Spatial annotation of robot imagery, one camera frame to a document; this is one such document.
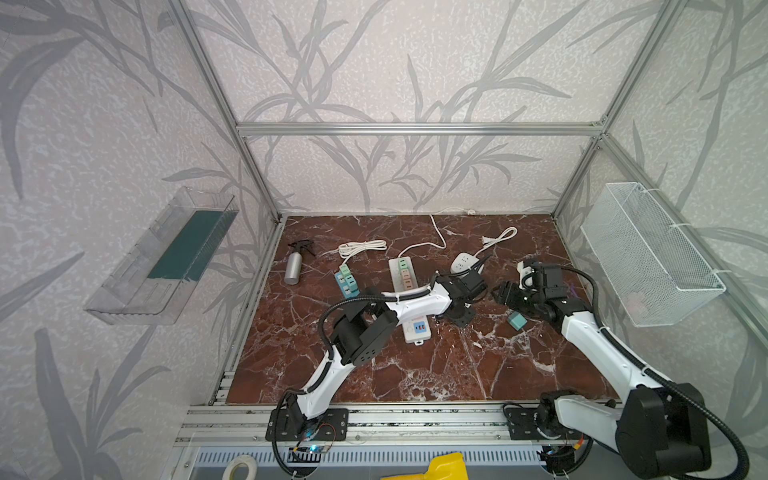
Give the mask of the square white power socket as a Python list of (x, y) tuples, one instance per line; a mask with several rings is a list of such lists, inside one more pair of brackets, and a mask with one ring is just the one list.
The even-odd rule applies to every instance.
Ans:
[(459, 253), (450, 266), (450, 272), (460, 274), (479, 262), (479, 258), (467, 252)]

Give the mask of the long white power strip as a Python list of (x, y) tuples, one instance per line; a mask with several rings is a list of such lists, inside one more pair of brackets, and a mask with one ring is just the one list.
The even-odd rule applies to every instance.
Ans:
[[(390, 276), (396, 292), (415, 289), (418, 282), (410, 257), (400, 257), (389, 260)], [(407, 344), (421, 346), (432, 336), (427, 316), (413, 317), (401, 320), (404, 339)]]

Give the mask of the teal power strip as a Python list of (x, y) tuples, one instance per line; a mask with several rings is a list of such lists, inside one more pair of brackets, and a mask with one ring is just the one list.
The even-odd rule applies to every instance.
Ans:
[(354, 276), (348, 270), (339, 270), (334, 274), (337, 285), (345, 299), (357, 297), (360, 294)]

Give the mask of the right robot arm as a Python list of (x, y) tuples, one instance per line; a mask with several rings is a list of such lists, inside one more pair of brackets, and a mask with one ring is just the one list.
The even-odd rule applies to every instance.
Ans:
[(611, 332), (599, 314), (597, 288), (590, 301), (569, 296), (567, 270), (526, 260), (518, 265), (518, 281), (500, 283), (492, 297), (517, 313), (546, 321), (598, 369), (621, 403), (603, 404), (571, 390), (545, 393), (535, 416), (540, 432), (578, 431), (617, 453), (641, 479), (692, 479), (712, 465), (708, 428), (714, 426), (736, 455), (728, 478), (746, 478), (749, 454), (737, 434), (706, 407), (693, 385), (657, 372)]

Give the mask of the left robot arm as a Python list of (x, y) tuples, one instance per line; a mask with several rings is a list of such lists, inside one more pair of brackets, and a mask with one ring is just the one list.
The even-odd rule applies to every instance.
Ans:
[(331, 305), (317, 322), (325, 346), (323, 360), (302, 388), (289, 388), (282, 395), (270, 414), (266, 439), (315, 437), (347, 377), (377, 356), (398, 326), (434, 316), (464, 328), (476, 314), (474, 303), (487, 289), (482, 275), (470, 269), (461, 275), (437, 274), (415, 289), (392, 293), (371, 289)]

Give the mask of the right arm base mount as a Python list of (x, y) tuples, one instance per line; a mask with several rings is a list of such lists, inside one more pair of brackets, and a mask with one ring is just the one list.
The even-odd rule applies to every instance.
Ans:
[(511, 440), (544, 440), (544, 435), (536, 423), (536, 409), (516, 402), (502, 405), (502, 412)]

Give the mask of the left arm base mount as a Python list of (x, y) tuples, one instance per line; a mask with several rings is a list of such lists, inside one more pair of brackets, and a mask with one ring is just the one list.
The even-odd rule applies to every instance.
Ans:
[(269, 442), (343, 441), (349, 424), (348, 409), (332, 408), (311, 420), (293, 418), (287, 408), (271, 412), (265, 438)]

